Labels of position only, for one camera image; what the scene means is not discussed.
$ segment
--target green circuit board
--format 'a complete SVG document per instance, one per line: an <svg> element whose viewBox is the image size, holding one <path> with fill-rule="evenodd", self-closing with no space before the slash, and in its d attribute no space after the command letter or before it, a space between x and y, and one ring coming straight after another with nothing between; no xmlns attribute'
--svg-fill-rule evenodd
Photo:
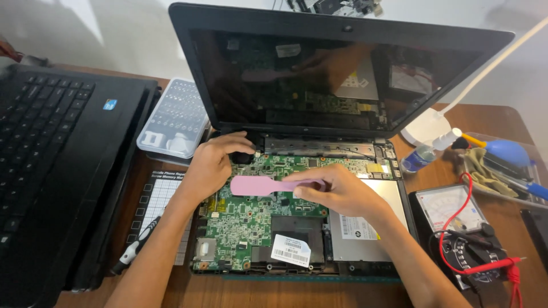
<svg viewBox="0 0 548 308"><path fill-rule="evenodd" d="M360 178L371 177L368 168L371 171L373 167L375 170L380 168L387 171L385 179L392 178L388 160L383 164L376 164L366 159L269 156L257 152L252 164L233 164L232 175L227 184L202 203L198 220L201 221L198 224L198 233L202 235L198 237L215 239L215 257L213 261L196 261L192 268L218 270L229 265L232 270L248 269L252 246L272 244L273 215L328 216L329 211L326 207L298 199L292 192L278 192L264 197L234 196L228 184L233 176L267 175L280 180L293 172L333 163L344 165Z"/></svg>

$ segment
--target laptop screen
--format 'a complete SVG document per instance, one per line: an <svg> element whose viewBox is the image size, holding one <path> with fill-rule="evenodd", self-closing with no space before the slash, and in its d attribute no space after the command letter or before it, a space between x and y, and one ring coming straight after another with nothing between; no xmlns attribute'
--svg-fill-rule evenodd
<svg viewBox="0 0 548 308"><path fill-rule="evenodd" d="M190 29L220 122L389 132L480 52Z"/></svg>

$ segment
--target open laptop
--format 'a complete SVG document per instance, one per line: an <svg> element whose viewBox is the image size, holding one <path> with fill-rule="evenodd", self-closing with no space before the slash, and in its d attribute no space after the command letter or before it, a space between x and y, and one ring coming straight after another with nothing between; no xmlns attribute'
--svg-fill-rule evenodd
<svg viewBox="0 0 548 308"><path fill-rule="evenodd" d="M257 147L255 155L231 156L233 176L280 180L340 163L386 199L413 236L388 138L513 38L500 31L182 3L172 4L169 14L213 127L221 134L246 130ZM364 219L291 192L234 196L229 182L196 212L193 273L398 277Z"/></svg>
<svg viewBox="0 0 548 308"><path fill-rule="evenodd" d="M0 80L0 306L97 288L157 82L11 65Z"/></svg>

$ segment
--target intel sticker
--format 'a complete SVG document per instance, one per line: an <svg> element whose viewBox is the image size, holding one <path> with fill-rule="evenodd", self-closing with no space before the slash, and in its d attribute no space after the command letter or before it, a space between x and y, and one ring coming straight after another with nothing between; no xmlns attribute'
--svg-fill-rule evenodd
<svg viewBox="0 0 548 308"><path fill-rule="evenodd" d="M118 100L116 99L107 99L105 106L103 106L103 110L112 110L114 107L116 107L116 102Z"/></svg>

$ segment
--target white wall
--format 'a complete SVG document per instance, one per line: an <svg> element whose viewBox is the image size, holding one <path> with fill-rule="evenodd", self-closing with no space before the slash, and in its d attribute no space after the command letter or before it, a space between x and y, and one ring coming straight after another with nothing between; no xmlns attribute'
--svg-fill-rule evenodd
<svg viewBox="0 0 548 308"><path fill-rule="evenodd" d="M0 31L16 49L54 62L188 78L191 75L167 14L171 2L2 0ZM188 2L288 9L284 0ZM517 37L548 15L548 3L540 0L384 0L381 4L382 19L507 30ZM542 136L548 114L547 50L548 28L497 67L463 103L514 107L535 143L548 149L548 138ZM442 102L450 102L462 87Z"/></svg>

